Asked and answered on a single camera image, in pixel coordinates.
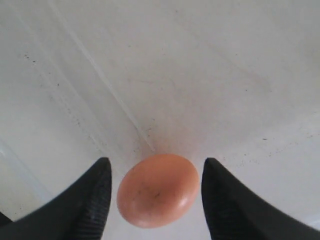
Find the white floor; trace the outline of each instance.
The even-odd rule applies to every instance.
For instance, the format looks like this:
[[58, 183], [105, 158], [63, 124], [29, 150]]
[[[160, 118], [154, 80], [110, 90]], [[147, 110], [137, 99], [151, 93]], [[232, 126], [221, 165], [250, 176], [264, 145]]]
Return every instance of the white floor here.
[[[97, 158], [216, 157], [310, 225], [320, 220], [320, 2], [0, 0], [0, 138], [53, 197]], [[39, 203], [27, 202], [20, 217]], [[143, 230], [114, 201], [105, 239], [210, 239], [201, 197]]]

